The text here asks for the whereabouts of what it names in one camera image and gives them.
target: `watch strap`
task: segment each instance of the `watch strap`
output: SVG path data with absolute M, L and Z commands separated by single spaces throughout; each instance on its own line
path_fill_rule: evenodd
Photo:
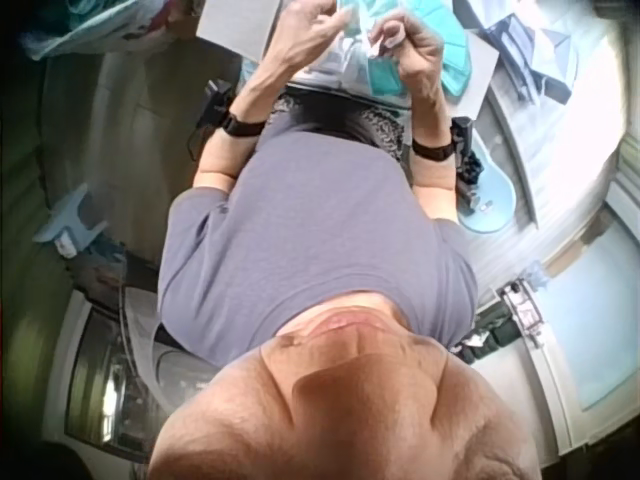
M 233 113 L 228 112 L 220 127 L 232 137 L 258 137 L 266 124 L 267 122 L 241 122 Z
M 449 145 L 437 148 L 427 147 L 413 140 L 411 148 L 418 156 L 431 160 L 432 162 L 444 162 L 456 152 L 455 142 L 453 140 Z

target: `forearm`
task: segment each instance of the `forearm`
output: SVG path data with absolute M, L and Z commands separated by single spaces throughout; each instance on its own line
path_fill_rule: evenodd
M 420 144 L 438 148 L 451 143 L 451 120 L 444 94 L 415 99 L 412 105 L 413 138 Z M 455 154 L 444 162 L 433 162 L 417 155 L 409 156 L 413 193 L 429 218 L 458 221 Z
M 229 111 L 245 123 L 260 123 L 269 118 L 288 72 L 278 65 L 262 64 L 238 94 Z M 193 185 L 212 186 L 229 192 L 259 137 L 236 138 L 217 129 L 207 141 Z
M 411 115 L 413 138 L 418 143 L 430 148 L 451 143 L 451 119 L 441 90 L 434 99 L 415 100 Z M 432 162 L 411 150 L 409 160 L 415 186 L 455 191 L 455 155 L 445 162 Z

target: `blue plastic stool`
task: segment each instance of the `blue plastic stool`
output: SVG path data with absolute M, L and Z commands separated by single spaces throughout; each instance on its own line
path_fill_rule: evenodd
M 75 191 L 56 203 L 51 211 L 51 218 L 33 236 L 33 241 L 38 243 L 55 242 L 60 253 L 68 258 L 74 257 L 78 252 L 87 248 L 109 225 L 107 221 L 102 221 L 95 227 L 88 229 L 82 223 L 78 215 L 78 209 L 87 193 L 89 193 L 89 187 L 86 183 L 83 183 Z M 67 255 L 61 250 L 60 242 L 63 239 L 66 244 L 71 242 L 73 247 L 68 249 Z

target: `hand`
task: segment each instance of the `hand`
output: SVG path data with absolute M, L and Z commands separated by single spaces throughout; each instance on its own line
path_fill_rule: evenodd
M 395 46 L 389 45 L 398 62 L 398 75 L 409 89 L 412 100 L 439 100 L 444 44 L 420 20 L 404 10 L 394 10 L 376 22 L 369 33 L 369 41 L 374 44 L 382 38 L 385 46 L 385 41 L 398 35 L 403 27 L 406 39 Z
M 263 62 L 284 69 L 289 79 L 313 63 L 349 23 L 352 9 L 337 13 L 336 0 L 293 0 L 282 12 Z

